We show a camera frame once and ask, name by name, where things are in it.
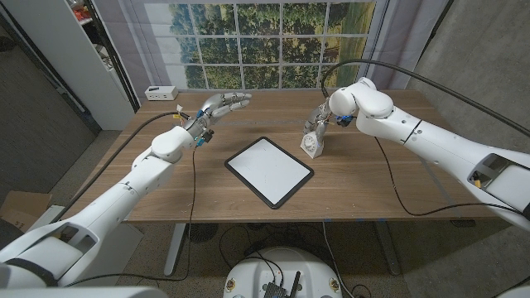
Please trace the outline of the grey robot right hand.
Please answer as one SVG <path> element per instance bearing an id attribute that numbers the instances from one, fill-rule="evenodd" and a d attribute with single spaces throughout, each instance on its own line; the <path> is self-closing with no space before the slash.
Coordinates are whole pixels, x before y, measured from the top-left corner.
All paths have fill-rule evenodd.
<path id="1" fill-rule="evenodd" d="M 329 105 L 329 99 L 326 99 L 324 103 L 310 112 L 310 115 L 304 124 L 303 134 L 306 135 L 310 132 L 315 132 L 316 141 L 322 146 L 324 134 L 331 115 L 332 112 Z"/>

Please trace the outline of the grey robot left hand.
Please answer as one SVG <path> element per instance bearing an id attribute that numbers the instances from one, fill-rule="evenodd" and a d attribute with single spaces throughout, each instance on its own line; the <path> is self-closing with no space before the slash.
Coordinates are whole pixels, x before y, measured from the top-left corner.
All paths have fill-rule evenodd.
<path id="1" fill-rule="evenodd" d="M 251 94 L 232 92 L 209 97 L 200 109 L 199 116 L 187 122 L 184 129 L 193 137 L 204 135 L 223 116 L 249 105 Z"/>

